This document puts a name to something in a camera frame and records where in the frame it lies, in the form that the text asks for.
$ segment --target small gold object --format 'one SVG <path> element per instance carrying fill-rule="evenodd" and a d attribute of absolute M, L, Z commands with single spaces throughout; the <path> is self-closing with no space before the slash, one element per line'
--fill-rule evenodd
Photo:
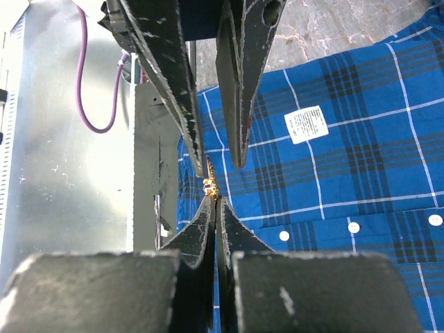
<path fill-rule="evenodd" d="M 219 197 L 219 186 L 217 186 L 216 176 L 214 175 L 214 165 L 207 156 L 208 178 L 203 180 L 203 191 L 206 196 L 212 196 L 214 199 Z"/>

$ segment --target silver metal panel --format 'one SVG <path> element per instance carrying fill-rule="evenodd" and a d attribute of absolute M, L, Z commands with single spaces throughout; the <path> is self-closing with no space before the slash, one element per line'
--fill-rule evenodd
<path fill-rule="evenodd" d="M 88 25 L 83 102 L 91 120 L 104 126 L 121 52 L 111 34 Z M 31 253 L 126 249 L 133 177 L 133 143 L 123 116 L 129 86 L 121 82 L 114 128 L 91 133 L 74 99 L 79 51 L 75 5 L 33 1 L 26 13 L 0 288 Z"/>
<path fill-rule="evenodd" d="M 134 250 L 154 250 L 155 195 L 160 216 L 176 230 L 180 131 L 150 83 L 136 87 L 135 114 Z"/>

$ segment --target white clothing label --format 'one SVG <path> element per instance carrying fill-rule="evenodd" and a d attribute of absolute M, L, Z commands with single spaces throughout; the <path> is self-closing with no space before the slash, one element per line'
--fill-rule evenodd
<path fill-rule="evenodd" d="M 296 110 L 284 115 L 284 118 L 293 144 L 328 134 L 327 123 L 319 105 Z"/>

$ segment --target blue checkered fabric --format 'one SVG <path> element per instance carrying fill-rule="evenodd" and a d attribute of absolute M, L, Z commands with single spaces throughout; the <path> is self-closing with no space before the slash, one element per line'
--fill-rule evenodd
<path fill-rule="evenodd" d="M 264 74 L 242 170 L 228 151 L 219 89 L 198 94 L 206 153 L 239 218 L 276 250 L 384 253 L 424 329 L 435 332 L 444 332 L 442 15 L 444 5 L 435 4 L 373 46 Z M 284 115 L 315 105 L 329 134 L 293 144 Z M 203 184 L 183 141 L 178 153 L 180 230 Z M 352 222 L 358 233 L 349 231 Z"/>

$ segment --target plaid fabric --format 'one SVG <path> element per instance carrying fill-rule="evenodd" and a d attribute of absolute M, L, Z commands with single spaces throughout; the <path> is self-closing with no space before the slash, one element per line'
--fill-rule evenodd
<path fill-rule="evenodd" d="M 398 265 L 424 329 L 444 332 L 444 225 L 428 221 L 444 217 L 439 5 L 373 46 L 265 74 L 242 170 L 228 151 L 219 89 L 198 100 L 221 193 L 257 236 L 276 250 L 384 253 Z M 315 105 L 329 134 L 293 144 L 284 115 Z M 178 152 L 180 230 L 203 191 L 182 141 Z M 351 222 L 358 233 L 348 231 Z"/>

